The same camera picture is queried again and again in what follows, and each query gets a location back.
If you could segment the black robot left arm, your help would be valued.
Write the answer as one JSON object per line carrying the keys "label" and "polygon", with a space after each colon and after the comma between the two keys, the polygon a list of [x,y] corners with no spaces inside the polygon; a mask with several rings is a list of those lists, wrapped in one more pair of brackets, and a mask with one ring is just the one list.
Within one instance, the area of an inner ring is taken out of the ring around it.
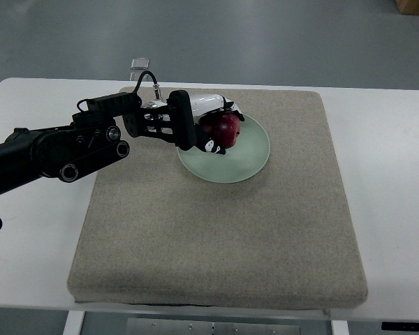
{"label": "black robot left arm", "polygon": [[86,98],[67,126],[15,128],[0,144],[0,195],[41,177],[71,183],[128,156],[115,117],[123,117],[132,137],[152,137],[175,146],[193,146],[185,128],[192,125],[189,95],[170,93],[161,107],[145,108],[138,90]]}

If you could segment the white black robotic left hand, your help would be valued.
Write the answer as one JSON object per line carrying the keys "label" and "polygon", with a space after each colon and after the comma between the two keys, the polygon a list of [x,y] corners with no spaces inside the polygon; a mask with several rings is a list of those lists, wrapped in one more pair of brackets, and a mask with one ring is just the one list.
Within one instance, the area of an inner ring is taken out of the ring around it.
{"label": "white black robotic left hand", "polygon": [[198,124],[201,117],[214,112],[234,112],[244,116],[236,103],[219,94],[188,94],[174,91],[168,104],[175,109],[170,114],[172,133],[178,148],[188,151],[195,147],[202,152],[224,155],[227,149],[219,146]]}

